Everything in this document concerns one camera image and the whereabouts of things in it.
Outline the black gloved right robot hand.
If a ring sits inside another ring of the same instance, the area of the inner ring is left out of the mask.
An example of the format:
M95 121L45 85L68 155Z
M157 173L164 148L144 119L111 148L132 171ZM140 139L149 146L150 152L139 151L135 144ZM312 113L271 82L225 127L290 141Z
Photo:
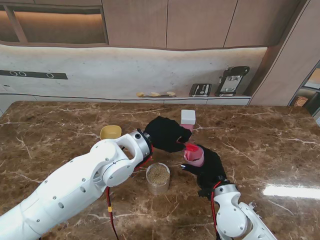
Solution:
M200 147L204 153L203 165L198 167L190 164L182 164L180 168L196 175L197 184L201 189L211 189L219 181L226 181L227 175L219 155L202 145L198 144L197 146Z

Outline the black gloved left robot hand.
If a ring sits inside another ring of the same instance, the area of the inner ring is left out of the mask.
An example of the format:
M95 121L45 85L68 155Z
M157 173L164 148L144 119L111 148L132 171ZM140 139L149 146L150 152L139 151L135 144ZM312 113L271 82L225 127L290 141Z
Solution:
M144 130L150 136L154 148L168 153L176 153L185 149L192 132L180 126L175 120L158 116Z

